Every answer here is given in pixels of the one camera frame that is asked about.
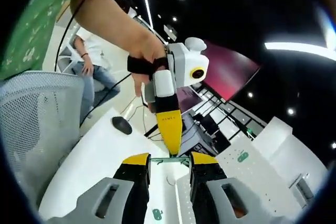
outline green logo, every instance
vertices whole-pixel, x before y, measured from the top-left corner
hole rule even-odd
[[[162,214],[163,214],[163,211],[160,211],[158,209],[153,210],[153,216],[155,220],[162,220]]]
[[[242,161],[244,161],[245,159],[247,159],[248,158],[248,153],[247,152],[244,152],[244,153],[242,153],[239,157],[238,157],[238,162],[242,162]]]

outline white desk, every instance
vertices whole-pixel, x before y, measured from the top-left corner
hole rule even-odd
[[[79,141],[50,182],[39,213],[45,220],[62,217],[76,207],[78,197],[105,177],[113,177],[129,156],[150,153],[152,157],[169,157],[134,127],[131,135],[116,130],[110,120],[119,114],[109,110]],[[188,168],[177,163],[152,164],[150,201],[145,223],[155,223],[153,209],[163,211],[160,223],[178,223],[174,182],[187,174]]]

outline seated person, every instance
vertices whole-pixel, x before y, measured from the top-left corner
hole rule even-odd
[[[108,95],[100,105],[115,97],[120,92],[120,88],[119,86],[115,86],[113,90],[110,90],[117,81],[103,67],[103,51],[97,37],[80,27],[73,43],[79,57],[74,56],[78,62],[72,69],[76,75],[82,76],[84,79],[84,92],[80,111],[80,121],[82,122],[92,107],[97,106],[107,93]],[[93,86],[94,79],[105,86],[102,91],[95,93]]]

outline person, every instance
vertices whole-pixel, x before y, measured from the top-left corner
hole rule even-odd
[[[41,70],[56,16],[66,0],[30,0],[12,31],[0,59],[0,81],[27,70]],[[165,57],[161,41],[128,16],[114,0],[71,0],[75,20],[93,34],[128,51],[135,58],[153,62]],[[132,74],[137,96],[149,77]]]
[[[84,80],[80,111],[80,122],[82,122],[93,107],[98,104],[102,105],[115,97],[120,92],[120,87],[115,86],[117,81],[103,66],[103,51],[97,37],[80,27],[73,43],[78,54],[72,56],[72,59],[77,61],[72,69],[76,75],[81,76]],[[105,88],[95,93],[94,79],[103,84]]]

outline black ceiling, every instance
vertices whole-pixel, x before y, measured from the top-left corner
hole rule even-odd
[[[144,0],[128,0],[149,23]],[[269,122],[273,116],[328,164],[336,126],[336,62],[293,51],[267,51],[268,41],[304,42],[325,47],[315,9],[319,0],[149,0],[154,29],[167,40],[171,25],[177,41],[194,36],[237,51],[261,70],[234,101]],[[253,92],[250,99],[247,92]],[[291,107],[294,116],[287,114]]]

